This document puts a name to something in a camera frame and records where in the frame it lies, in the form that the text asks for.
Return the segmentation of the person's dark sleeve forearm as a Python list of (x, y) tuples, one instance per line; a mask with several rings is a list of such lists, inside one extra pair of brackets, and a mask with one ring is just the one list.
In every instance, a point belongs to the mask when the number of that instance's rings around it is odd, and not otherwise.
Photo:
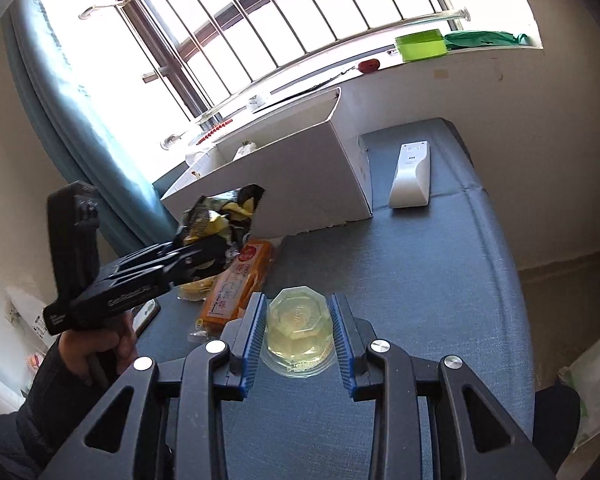
[(0, 415), (0, 479), (35, 479), (104, 394), (53, 344), (18, 411)]

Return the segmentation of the left hand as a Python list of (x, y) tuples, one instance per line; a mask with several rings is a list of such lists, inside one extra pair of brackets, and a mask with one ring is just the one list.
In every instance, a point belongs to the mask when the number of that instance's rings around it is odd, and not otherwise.
[(116, 355), (116, 373), (120, 375), (138, 357), (132, 312), (115, 318), (112, 327), (84, 332), (66, 330), (59, 336), (58, 348), (67, 370), (87, 385), (93, 382), (88, 358), (96, 353), (112, 350)]

